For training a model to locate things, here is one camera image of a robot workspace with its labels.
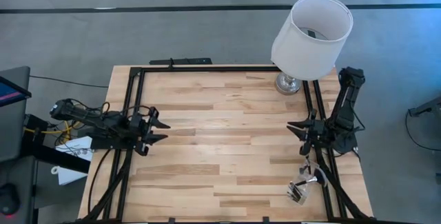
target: lamp base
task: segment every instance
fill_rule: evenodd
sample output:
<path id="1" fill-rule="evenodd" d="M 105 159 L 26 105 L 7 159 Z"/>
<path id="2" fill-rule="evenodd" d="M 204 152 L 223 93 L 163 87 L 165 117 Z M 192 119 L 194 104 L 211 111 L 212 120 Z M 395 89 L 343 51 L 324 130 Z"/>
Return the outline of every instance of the lamp base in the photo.
<path id="1" fill-rule="evenodd" d="M 281 72 L 276 79 L 276 89 L 284 95 L 295 94 L 300 89 L 300 80 Z"/>

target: wooden table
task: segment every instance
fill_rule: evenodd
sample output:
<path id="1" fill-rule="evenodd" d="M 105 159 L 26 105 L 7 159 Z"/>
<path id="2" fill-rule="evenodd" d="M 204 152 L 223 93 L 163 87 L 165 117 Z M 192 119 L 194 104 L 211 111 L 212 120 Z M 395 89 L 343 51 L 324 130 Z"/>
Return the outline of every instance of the wooden table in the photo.
<path id="1" fill-rule="evenodd" d="M 113 69 L 106 98 L 111 110 L 123 108 L 129 71 L 130 66 Z M 147 156 L 134 154 L 123 220 L 327 220 L 321 186 L 312 185 L 303 206 L 286 196 L 288 182 L 297 180 L 304 161 L 298 154 L 301 142 L 286 124 L 306 119 L 307 109 L 303 89 L 293 96 L 276 91 L 277 74 L 148 72 L 141 104 L 157 107 L 159 119 L 172 129 L 156 132 L 169 138 L 153 145 Z M 336 72 L 321 79 L 320 86 L 329 116 L 340 87 Z M 317 108 L 312 84 L 310 89 Z M 98 173 L 92 206 L 107 189 L 112 153 Z M 90 183 L 103 154 L 93 156 L 79 218 L 87 214 Z M 336 161 L 342 186 L 365 214 L 372 215 L 358 158 L 346 154 Z M 330 191 L 338 216 L 334 190 Z"/>

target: white paper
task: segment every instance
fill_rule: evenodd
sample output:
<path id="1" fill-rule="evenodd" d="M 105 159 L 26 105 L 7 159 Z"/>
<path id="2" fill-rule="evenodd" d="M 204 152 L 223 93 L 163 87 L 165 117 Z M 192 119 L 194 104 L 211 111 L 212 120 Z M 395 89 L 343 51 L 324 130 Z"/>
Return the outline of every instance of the white paper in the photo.
<path id="1" fill-rule="evenodd" d="M 85 136 L 82 138 L 68 141 L 66 142 L 65 145 L 58 145 L 55 149 L 60 152 L 66 152 L 71 155 L 74 155 L 75 153 L 79 158 L 91 161 L 93 155 L 90 149 L 91 143 L 92 143 L 92 138 Z M 85 176 L 87 176 L 86 173 L 76 172 L 74 170 L 65 169 L 63 167 L 58 168 L 59 185 L 67 185 L 68 183 L 71 183 L 78 179 L 82 179 Z"/>

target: white lampshade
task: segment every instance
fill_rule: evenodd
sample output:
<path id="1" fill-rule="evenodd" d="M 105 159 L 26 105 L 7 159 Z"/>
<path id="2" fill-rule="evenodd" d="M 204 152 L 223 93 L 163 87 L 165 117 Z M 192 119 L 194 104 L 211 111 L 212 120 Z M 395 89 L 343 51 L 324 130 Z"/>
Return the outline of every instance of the white lampshade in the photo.
<path id="1" fill-rule="evenodd" d="M 298 0 L 273 43 L 271 60 L 295 79 L 319 79 L 331 72 L 352 26 L 352 14 L 337 0 Z"/>

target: gray carpet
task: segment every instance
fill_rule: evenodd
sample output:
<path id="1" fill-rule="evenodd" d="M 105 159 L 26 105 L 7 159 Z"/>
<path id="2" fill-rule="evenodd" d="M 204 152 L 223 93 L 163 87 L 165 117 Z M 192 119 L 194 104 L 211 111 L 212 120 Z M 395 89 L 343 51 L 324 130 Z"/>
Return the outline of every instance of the gray carpet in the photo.
<path id="1" fill-rule="evenodd" d="M 0 8 L 96 8 L 292 4 L 296 0 L 0 0 Z M 346 4 L 441 3 L 441 0 L 341 0 Z M 356 112 L 367 130 L 357 133 L 374 214 L 383 220 L 439 223 L 439 152 L 407 136 L 404 116 L 441 95 L 441 10 L 353 10 L 354 27 L 337 67 L 362 68 L 367 78 Z M 285 10 L 112 14 L 0 14 L 0 69 L 28 65 L 46 77 L 106 85 L 113 65 L 152 59 L 211 57 L 214 63 L 270 63 Z M 28 113 L 49 119 L 62 98 L 100 105 L 105 90 L 32 79 Z M 415 139 L 441 148 L 430 114 L 409 119 Z M 66 186 L 76 200 L 43 208 L 40 223 L 73 221 L 82 185 Z"/>

